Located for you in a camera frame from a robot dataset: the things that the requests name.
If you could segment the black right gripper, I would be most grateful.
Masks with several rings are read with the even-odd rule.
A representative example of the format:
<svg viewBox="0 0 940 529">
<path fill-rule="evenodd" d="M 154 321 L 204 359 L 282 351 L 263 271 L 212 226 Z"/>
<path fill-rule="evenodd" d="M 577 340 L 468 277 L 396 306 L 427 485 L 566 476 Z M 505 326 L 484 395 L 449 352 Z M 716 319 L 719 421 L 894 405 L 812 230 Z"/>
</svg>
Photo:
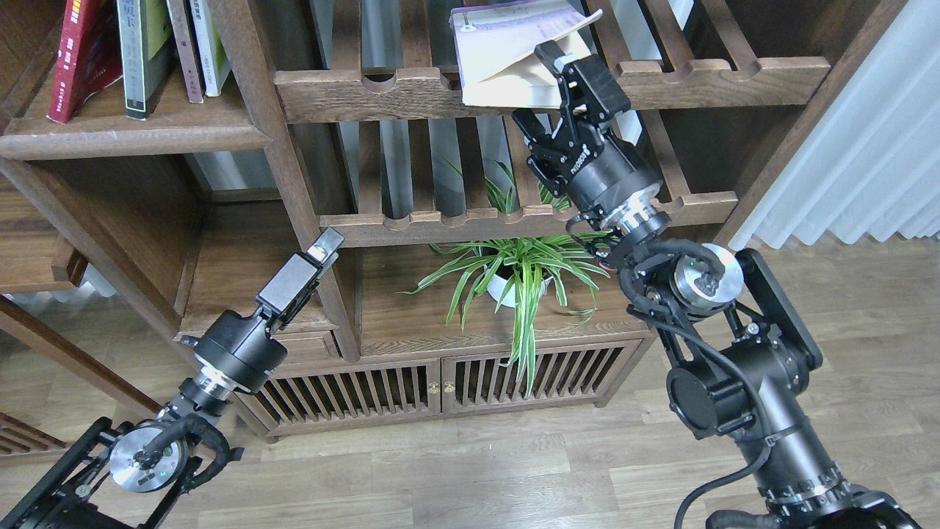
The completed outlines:
<svg viewBox="0 0 940 529">
<path fill-rule="evenodd" d="M 531 109 L 513 111 L 526 138 L 528 167 L 555 198 L 568 198 L 592 231 L 659 232 L 670 221 L 652 205 L 662 177 L 634 145 L 600 126 L 631 101 L 597 54 L 566 56 L 544 41 L 535 56 L 560 89 L 561 120 L 553 134 Z"/>
</svg>

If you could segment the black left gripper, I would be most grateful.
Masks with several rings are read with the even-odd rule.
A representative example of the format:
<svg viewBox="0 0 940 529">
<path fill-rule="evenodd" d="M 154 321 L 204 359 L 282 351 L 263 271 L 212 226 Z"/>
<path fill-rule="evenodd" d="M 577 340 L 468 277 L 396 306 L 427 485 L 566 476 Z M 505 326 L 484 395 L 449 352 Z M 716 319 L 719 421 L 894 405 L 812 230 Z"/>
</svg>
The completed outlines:
<svg viewBox="0 0 940 529">
<path fill-rule="evenodd" d="M 326 228 L 303 253 L 295 253 L 256 295 L 258 308 L 249 316 L 226 309 L 202 336 L 183 335 L 201 364 L 211 366 L 233 381 L 239 392 L 255 394 L 288 355 L 272 338 L 272 328 L 283 328 L 306 305 L 319 281 L 338 259 L 344 241 L 334 228 Z"/>
</svg>

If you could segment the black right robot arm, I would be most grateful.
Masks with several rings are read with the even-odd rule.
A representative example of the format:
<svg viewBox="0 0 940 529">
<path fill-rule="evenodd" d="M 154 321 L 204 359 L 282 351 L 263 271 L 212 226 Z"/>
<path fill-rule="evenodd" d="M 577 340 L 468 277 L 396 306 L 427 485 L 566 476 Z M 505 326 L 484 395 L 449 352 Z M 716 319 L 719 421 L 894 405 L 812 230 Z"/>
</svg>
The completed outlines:
<svg viewBox="0 0 940 529">
<path fill-rule="evenodd" d="M 598 232 L 579 244 L 617 271 L 628 313 L 657 328 L 672 412 L 696 439 L 730 436 L 747 462 L 691 492 L 674 527 L 695 499 L 751 475 L 767 513 L 715 510 L 706 527 L 916 528 L 893 497 L 844 478 L 803 413 L 797 396 L 823 355 L 762 255 L 662 238 L 662 177 L 609 129 L 630 101 L 607 64 L 554 40 L 534 53 L 560 88 L 560 122 L 548 132 L 532 110 L 513 112 L 528 167 L 577 208 L 568 226 Z"/>
</svg>

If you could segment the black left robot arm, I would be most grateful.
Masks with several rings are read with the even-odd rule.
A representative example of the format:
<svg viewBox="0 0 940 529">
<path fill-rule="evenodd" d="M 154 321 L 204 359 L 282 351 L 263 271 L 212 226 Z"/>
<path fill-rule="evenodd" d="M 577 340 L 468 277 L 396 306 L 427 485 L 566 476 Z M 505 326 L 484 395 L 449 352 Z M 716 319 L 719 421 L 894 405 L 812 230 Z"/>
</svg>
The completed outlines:
<svg viewBox="0 0 940 529">
<path fill-rule="evenodd" d="M 114 428 L 94 422 L 2 520 L 4 528 L 121 528 L 123 522 L 90 501 L 107 478 L 134 493 L 164 490 L 143 522 L 156 528 L 179 496 L 202 486 L 238 461 L 216 422 L 232 392 L 255 394 L 286 358 L 273 332 L 292 321 L 338 258 L 343 236 L 326 228 L 308 250 L 293 254 L 256 295 L 256 309 L 228 311 L 201 336 L 185 336 L 201 370 L 152 419 Z"/>
</svg>

